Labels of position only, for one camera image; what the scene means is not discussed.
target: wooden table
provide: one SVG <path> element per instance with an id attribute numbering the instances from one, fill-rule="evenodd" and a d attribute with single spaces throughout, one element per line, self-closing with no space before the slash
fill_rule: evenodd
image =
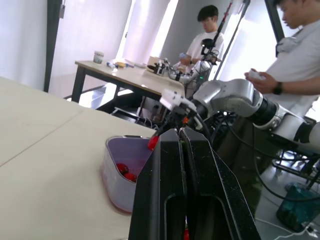
<path id="1" fill-rule="evenodd" d="M 105 141 L 154 131 L 3 78 L 0 98 L 0 239 L 127 238 L 99 172 Z"/>
<path id="2" fill-rule="evenodd" d="M 164 89 L 176 91 L 185 95 L 184 86 L 168 77 L 158 76 L 146 69 L 139 67 L 119 68 L 117 71 L 106 65 L 94 63 L 93 61 L 76 61 L 78 69 L 75 76 L 72 101 L 78 103 L 83 90 L 86 75 L 100 79 L 117 86 L 115 96 L 120 88 L 129 89 L 141 96 L 159 100 Z"/>

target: young man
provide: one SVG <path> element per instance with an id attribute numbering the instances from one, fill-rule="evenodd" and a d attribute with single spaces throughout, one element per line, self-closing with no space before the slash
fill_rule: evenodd
<path id="1" fill-rule="evenodd" d="M 312 94 L 320 93 L 320 89 L 310 89 L 310 84 L 320 86 L 320 0 L 273 2 L 283 11 L 283 20 L 290 28 L 297 29 L 302 26 L 302 30 L 295 36 L 296 40 L 300 41 L 291 42 L 286 48 L 281 45 L 283 42 L 278 44 L 280 52 L 277 60 L 266 73 L 261 73 L 266 80 L 251 78 L 247 73 L 245 75 L 257 90 L 262 91 L 271 101 L 303 117 L 318 97 Z M 233 128 L 245 142 L 252 143 L 251 122 L 239 118 Z M 269 155 L 275 155 L 280 146 L 273 145 L 267 137 L 266 132 L 257 129 L 256 148 Z M 236 175 L 251 213 L 255 215 L 262 185 L 256 177 L 252 149 L 240 144 L 228 133 L 217 153 Z M 261 174 L 269 167 L 272 159 L 259 153 L 256 153 L 256 156 Z"/>
<path id="2" fill-rule="evenodd" d="M 203 57 L 201 55 L 202 40 L 215 38 L 218 30 L 218 16 L 219 10 L 216 6 L 209 5 L 200 10 L 197 19 L 202 24 L 205 32 L 195 37 L 186 53 L 187 56 L 180 59 L 180 62 L 187 66 L 186 72 L 190 72 L 193 66 Z M 214 50 L 219 52 L 218 59 L 221 60 L 224 54 L 224 35 L 222 33 L 219 34 L 216 40 Z"/>
<path id="3" fill-rule="evenodd" d="M 246 78 L 268 99 L 303 117 L 320 94 L 320 0 L 275 0 L 274 4 L 291 29 L 302 26 L 294 35 L 298 42 L 292 50 L 279 52 L 274 64 L 260 73 L 265 81 Z"/>

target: clear plastic bin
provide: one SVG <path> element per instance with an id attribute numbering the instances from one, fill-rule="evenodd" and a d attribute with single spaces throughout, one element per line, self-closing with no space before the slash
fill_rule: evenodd
<path id="1" fill-rule="evenodd" d="M 113 204 L 131 213 L 134 205 L 136 183 L 126 179 L 116 164 L 125 164 L 129 173 L 138 177 L 152 151 L 148 149 L 148 138 L 135 136 L 112 137 L 105 143 L 102 164 L 102 179 Z"/>
<path id="2" fill-rule="evenodd" d="M 290 199 L 310 199 L 319 197 L 312 189 L 300 184 L 292 185 L 286 195 Z M 301 232 L 320 214 L 320 200 L 295 202 L 284 200 L 276 212 L 277 218 L 288 228 Z"/>

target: cherry tomato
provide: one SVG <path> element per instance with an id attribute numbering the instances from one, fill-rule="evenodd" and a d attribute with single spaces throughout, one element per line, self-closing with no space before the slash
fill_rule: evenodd
<path id="1" fill-rule="evenodd" d="M 122 174 L 122 175 L 125 175 L 129 172 L 129 168 L 127 167 L 127 165 L 123 164 L 123 163 L 118 163 L 116 165 L 116 167 L 118 168 L 119 172 Z"/>
<path id="2" fill-rule="evenodd" d="M 159 136 L 153 136 L 150 141 L 148 142 L 148 148 L 153 151 L 157 145 L 157 142 L 159 140 Z"/>
<path id="3" fill-rule="evenodd" d="M 126 174 L 124 175 L 124 177 L 125 177 L 126 179 L 134 182 L 134 183 L 137 182 L 137 176 L 134 175 L 134 174 L 132 174 L 132 173 L 126 173 Z"/>
<path id="4" fill-rule="evenodd" d="M 188 230 L 188 229 L 185 229 L 185 230 L 184 230 L 183 240 L 189 240 L 189 230 Z"/>

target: teal bin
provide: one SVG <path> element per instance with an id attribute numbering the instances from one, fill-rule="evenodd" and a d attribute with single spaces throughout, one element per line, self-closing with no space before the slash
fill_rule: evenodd
<path id="1" fill-rule="evenodd" d="M 286 198 L 289 199 L 310 199 L 320 195 L 308 190 L 302 185 L 293 185 L 289 189 Z M 276 212 L 277 218 L 288 228 L 295 232 L 302 232 L 320 214 L 320 200 L 315 201 L 287 201 L 284 200 Z"/>

